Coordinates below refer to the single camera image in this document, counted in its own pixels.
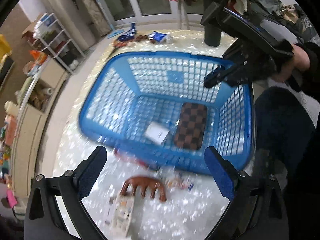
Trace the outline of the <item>person's right hand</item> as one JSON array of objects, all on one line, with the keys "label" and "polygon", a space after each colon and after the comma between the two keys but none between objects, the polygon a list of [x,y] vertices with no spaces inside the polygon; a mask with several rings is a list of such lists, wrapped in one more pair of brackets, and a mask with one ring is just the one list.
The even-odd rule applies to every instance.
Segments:
[{"label": "person's right hand", "polygon": [[299,46],[292,44],[293,57],[281,67],[281,71],[272,75],[276,82],[285,82],[292,74],[294,69],[306,71],[310,68],[310,59],[306,51]]}]

